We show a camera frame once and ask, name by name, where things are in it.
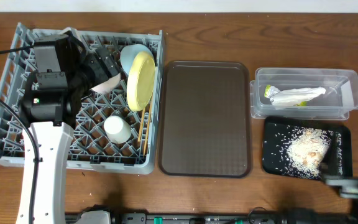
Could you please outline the light blue bowl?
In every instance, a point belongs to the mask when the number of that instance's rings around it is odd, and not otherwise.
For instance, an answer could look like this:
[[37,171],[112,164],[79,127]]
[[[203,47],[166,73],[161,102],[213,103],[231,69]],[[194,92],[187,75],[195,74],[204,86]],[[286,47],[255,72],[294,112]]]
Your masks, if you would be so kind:
[[151,57],[154,57],[150,49],[142,44],[127,45],[122,49],[120,61],[126,76],[129,75],[132,63],[140,52],[147,52]]

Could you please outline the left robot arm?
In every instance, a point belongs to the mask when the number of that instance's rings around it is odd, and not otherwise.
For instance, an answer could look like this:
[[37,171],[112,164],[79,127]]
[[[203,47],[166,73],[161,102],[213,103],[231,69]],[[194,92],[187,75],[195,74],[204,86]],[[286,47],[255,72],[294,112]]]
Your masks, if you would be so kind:
[[19,103],[25,149],[17,223],[64,223],[68,151],[81,101],[110,92],[119,67],[102,43],[90,50],[71,34],[35,40],[37,68],[27,78]]

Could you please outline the rice and food scraps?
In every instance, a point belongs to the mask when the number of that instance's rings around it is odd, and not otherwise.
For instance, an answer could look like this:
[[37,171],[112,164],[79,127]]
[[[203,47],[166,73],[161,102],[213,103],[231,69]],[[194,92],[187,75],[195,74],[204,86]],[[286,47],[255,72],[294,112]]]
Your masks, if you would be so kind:
[[269,123],[265,127],[262,167],[269,174],[319,180],[319,165],[340,132]]

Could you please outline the white cup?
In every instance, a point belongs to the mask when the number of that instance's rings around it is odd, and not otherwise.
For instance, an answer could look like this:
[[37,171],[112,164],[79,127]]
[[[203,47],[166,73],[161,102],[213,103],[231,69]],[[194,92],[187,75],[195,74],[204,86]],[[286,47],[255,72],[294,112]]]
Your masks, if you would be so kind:
[[131,136],[131,127],[120,116],[110,116],[104,123],[103,128],[108,139],[114,144],[122,144]]

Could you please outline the white paper napkin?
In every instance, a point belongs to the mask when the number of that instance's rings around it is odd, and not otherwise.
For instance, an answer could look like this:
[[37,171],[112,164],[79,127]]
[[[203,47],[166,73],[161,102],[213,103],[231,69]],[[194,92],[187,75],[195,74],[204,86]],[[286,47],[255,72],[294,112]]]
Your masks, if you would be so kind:
[[299,88],[291,90],[280,91],[274,86],[271,86],[273,92],[270,96],[266,96],[274,107],[288,107],[301,105],[304,102],[313,100],[320,95],[326,93],[326,89],[323,87],[317,88]]

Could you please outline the yellow plate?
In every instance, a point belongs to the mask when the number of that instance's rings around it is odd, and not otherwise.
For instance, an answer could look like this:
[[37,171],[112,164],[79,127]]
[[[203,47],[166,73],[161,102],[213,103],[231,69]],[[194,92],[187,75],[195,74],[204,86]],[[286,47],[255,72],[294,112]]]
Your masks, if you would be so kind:
[[146,51],[141,51],[135,56],[127,80],[127,104],[131,111],[141,111],[148,105],[154,80],[154,58]]

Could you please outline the wooden chopstick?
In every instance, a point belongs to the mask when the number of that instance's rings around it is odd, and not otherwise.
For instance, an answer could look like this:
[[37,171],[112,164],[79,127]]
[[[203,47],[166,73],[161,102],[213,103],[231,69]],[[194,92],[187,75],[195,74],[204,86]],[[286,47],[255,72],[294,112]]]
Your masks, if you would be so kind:
[[143,133],[143,128],[144,128],[144,121],[145,120],[145,108],[142,110],[142,116],[141,116],[141,121],[140,121],[140,127],[139,127],[139,133],[138,133],[138,138],[137,141],[140,143],[142,141],[142,133]]
[[147,155],[147,142],[148,142],[148,138],[149,138],[149,126],[150,126],[150,120],[152,118],[151,112],[152,112],[152,107],[153,107],[153,100],[151,98],[150,101],[150,105],[149,105],[149,114],[148,114],[148,119],[147,119],[147,127],[146,127],[146,134],[145,134],[145,142],[144,142],[144,148],[143,148],[143,153],[144,156]]

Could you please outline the yellow green wrapper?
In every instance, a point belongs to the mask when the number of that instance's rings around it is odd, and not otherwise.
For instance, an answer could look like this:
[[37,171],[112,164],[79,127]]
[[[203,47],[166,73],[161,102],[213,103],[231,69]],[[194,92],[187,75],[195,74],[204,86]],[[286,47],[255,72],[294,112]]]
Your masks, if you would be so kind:
[[[264,90],[264,97],[271,99],[271,97],[273,97],[273,95],[276,95],[279,92],[280,92],[280,90],[277,87],[272,86],[272,85],[267,85]],[[306,106],[306,105],[307,105],[306,101],[302,101],[298,104],[295,104],[295,106]]]

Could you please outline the white bowl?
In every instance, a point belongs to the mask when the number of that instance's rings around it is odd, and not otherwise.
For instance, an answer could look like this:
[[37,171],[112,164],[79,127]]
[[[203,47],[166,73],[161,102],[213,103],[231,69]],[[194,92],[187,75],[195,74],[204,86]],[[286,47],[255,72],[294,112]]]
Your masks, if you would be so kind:
[[115,87],[118,86],[120,81],[121,81],[121,74],[118,73],[116,76],[110,78],[106,82],[96,85],[95,87],[92,88],[92,90],[96,93],[105,95],[113,91],[113,89],[115,89]]

